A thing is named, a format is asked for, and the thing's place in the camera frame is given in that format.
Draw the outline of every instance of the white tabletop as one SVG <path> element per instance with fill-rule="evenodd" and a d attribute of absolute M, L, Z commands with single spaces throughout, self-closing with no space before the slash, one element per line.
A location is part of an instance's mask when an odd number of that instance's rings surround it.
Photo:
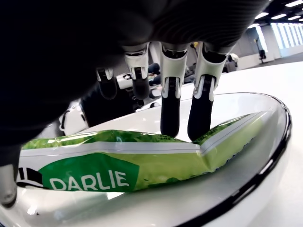
<path fill-rule="evenodd" d="M 231 72 L 215 93 L 260 92 L 279 98 L 292 115 L 289 163 L 276 193 L 249 227 L 303 226 L 303 62 Z"/>

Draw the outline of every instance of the white robot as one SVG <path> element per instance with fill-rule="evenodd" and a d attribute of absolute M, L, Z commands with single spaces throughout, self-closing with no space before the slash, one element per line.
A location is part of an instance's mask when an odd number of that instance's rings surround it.
<path fill-rule="evenodd" d="M 195 140 L 207 132 L 213 92 L 226 58 L 269 1 L 113 0 L 56 4 L 27 1 L 18 5 L 5 1 L 0 6 L 6 21 L 0 58 L 0 97 L 5 110 L 0 118 L 0 204 L 7 208 L 16 201 L 15 180 L 22 144 L 63 114 L 72 100 L 87 94 L 96 83 L 96 73 L 101 94 L 113 98 L 117 84 L 111 68 L 124 54 L 134 95 L 137 99 L 148 96 L 150 41 L 161 42 L 160 129 L 172 137 L 179 130 L 187 48 L 191 42 L 200 42 L 188 135 Z M 27 111 L 21 115 L 20 109 Z"/>

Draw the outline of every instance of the white bowl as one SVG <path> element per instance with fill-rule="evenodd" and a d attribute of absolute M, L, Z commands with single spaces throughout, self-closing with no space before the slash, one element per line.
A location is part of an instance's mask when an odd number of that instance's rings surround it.
<path fill-rule="evenodd" d="M 190 106 L 191 100 L 181 101 L 177 138 L 186 141 Z M 85 132 L 119 129 L 160 133 L 160 110 L 147 109 Z M 245 226 L 268 202 L 282 176 L 287 161 L 290 114 L 282 102 L 264 94 L 223 94 L 216 95 L 214 100 L 212 127 L 264 110 L 273 112 L 264 136 L 213 174 L 125 194 L 18 188 L 15 207 L 0 208 L 0 222 L 6 227 Z"/>

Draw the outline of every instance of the window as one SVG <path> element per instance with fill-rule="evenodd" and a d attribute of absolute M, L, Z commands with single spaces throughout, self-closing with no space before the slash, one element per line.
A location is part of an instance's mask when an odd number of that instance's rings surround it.
<path fill-rule="evenodd" d="M 271 23 L 280 49 L 303 45 L 303 29 L 301 24 Z"/>
<path fill-rule="evenodd" d="M 275 37 L 276 37 L 276 41 L 278 42 L 278 46 L 280 49 L 283 49 L 283 43 L 282 43 L 282 39 L 281 36 L 279 34 L 279 30 L 278 27 L 276 26 L 276 23 L 271 23 L 271 27 L 273 28 Z"/>
<path fill-rule="evenodd" d="M 263 36 L 263 32 L 262 32 L 262 30 L 261 30 L 261 27 L 260 27 L 260 26 L 256 26 L 256 30 L 257 30 L 257 33 L 258 33 L 258 36 L 259 36 L 259 40 L 260 40 L 262 49 L 263 49 L 265 52 L 268 52 L 268 50 L 267 50 L 267 45 L 266 45 L 266 42 L 265 42 L 265 39 L 264 39 L 264 36 Z"/>

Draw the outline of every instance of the plastic bag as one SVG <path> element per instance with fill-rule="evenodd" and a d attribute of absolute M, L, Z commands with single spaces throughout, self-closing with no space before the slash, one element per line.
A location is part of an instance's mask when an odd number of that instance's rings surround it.
<path fill-rule="evenodd" d="M 264 127 L 248 114 L 188 143 L 164 135 L 107 130 L 36 139 L 22 148 L 17 185 L 58 191 L 132 192 L 214 172 Z"/>

